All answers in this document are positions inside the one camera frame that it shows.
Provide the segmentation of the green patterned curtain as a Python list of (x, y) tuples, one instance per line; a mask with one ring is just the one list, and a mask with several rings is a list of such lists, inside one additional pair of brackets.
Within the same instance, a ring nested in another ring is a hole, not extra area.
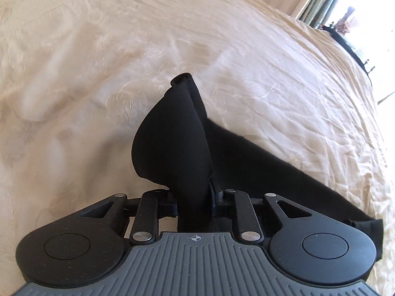
[(312, 28), (318, 28), (329, 19), (337, 2), (338, 0), (309, 0), (299, 20)]

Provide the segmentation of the black pants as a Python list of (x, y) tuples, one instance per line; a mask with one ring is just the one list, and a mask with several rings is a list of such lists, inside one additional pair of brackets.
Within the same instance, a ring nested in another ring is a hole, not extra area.
[(212, 217), (212, 189), (234, 189), (261, 199), (285, 197), (366, 233), (383, 254), (384, 225), (294, 166), (211, 121), (191, 74), (171, 87), (139, 126), (131, 157), (136, 173), (168, 187), (178, 204), (178, 231), (228, 232)]

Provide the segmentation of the cream embroidered bedspread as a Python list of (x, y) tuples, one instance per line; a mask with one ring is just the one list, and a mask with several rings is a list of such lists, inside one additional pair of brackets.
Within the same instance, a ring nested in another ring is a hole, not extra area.
[(208, 116), (384, 221), (369, 277), (394, 293), (394, 185), (367, 75), (327, 33), (261, 0), (1, 0), (1, 294), (18, 242), (115, 192), (184, 72)]

